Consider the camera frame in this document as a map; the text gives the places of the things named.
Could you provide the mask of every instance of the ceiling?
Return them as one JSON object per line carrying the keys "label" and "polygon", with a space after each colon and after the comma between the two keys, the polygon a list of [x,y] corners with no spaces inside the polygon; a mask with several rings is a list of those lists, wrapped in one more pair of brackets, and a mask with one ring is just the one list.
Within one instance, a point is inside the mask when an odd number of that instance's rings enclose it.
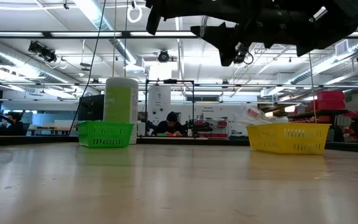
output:
{"label": "ceiling", "polygon": [[[14,0],[0,0],[0,7],[33,7],[38,8],[41,5],[45,7],[62,6],[64,0],[22,0],[20,2]],[[139,5],[143,5],[144,1],[137,1]],[[127,1],[109,0],[106,3],[106,10],[104,15],[109,21],[116,23],[116,30],[145,30],[149,9],[142,8],[142,19],[139,22],[131,23],[126,19],[127,8],[122,7],[127,4]],[[75,30],[75,31],[91,31],[96,30],[94,25],[88,18],[75,7],[73,1],[68,1],[70,7],[66,9],[49,9],[37,11],[14,11],[14,10],[0,10],[0,30]],[[132,17],[137,17],[137,12],[132,12]],[[220,25],[223,21],[219,19],[209,18],[210,26]],[[189,30],[191,26],[198,26],[201,23],[201,17],[184,17],[181,20],[181,30]],[[228,23],[228,26],[234,26],[233,23]],[[174,19],[169,19],[166,22],[161,22],[158,27],[159,30],[176,30]],[[0,39],[0,43],[10,47],[12,51],[19,51],[23,54],[32,54],[27,51],[29,39]],[[183,43],[183,61],[184,73],[183,76],[187,80],[196,80],[197,82],[218,83],[224,79],[235,83],[281,83],[279,74],[288,75],[296,73],[302,68],[309,66],[309,56],[305,55],[300,58],[296,56],[295,46],[290,47],[285,53],[283,52],[286,46],[274,45],[271,49],[265,49],[263,44],[256,44],[254,47],[254,62],[252,65],[242,66],[238,69],[235,66],[222,67],[220,65],[219,52],[210,44],[201,39],[182,39]],[[40,43],[55,49],[57,55],[63,57],[69,63],[66,69],[56,68],[60,72],[74,78],[75,80],[86,82],[88,74],[81,77],[79,73],[82,72],[80,68],[81,62],[91,63],[93,52],[95,51],[95,40],[85,41],[85,50],[83,51],[82,40],[39,40]],[[168,50],[168,53],[173,57],[178,57],[178,42],[176,39],[127,39],[123,40],[126,47],[131,49],[136,55],[142,56],[146,59],[146,66],[149,67],[156,64],[156,54],[160,50]],[[328,47],[325,50],[314,50],[311,52],[312,62],[330,54],[334,50],[334,46]],[[125,72],[122,59],[119,57],[115,60],[117,52],[114,52],[113,46],[104,39],[98,42],[96,49],[96,57],[93,64],[92,78],[108,78],[113,76],[127,76],[136,77],[140,81],[145,80],[145,75]],[[39,57],[34,57],[34,60],[42,61]],[[173,78],[179,78],[179,72],[176,62],[170,62],[173,71]],[[338,77],[351,72],[352,66],[350,62],[344,62],[329,72],[321,75],[332,75]]]}

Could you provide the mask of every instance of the desk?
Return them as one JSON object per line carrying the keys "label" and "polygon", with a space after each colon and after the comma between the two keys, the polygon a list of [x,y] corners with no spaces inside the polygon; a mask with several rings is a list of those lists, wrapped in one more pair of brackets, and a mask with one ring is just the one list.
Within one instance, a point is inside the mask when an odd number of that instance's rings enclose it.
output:
{"label": "desk", "polygon": [[358,153],[0,147],[0,223],[358,223]]}
{"label": "desk", "polygon": [[42,131],[50,131],[51,134],[58,135],[59,131],[62,132],[62,135],[68,135],[70,132],[70,128],[29,128],[28,131],[31,131],[31,136],[35,136],[36,131],[40,131],[42,134]]}

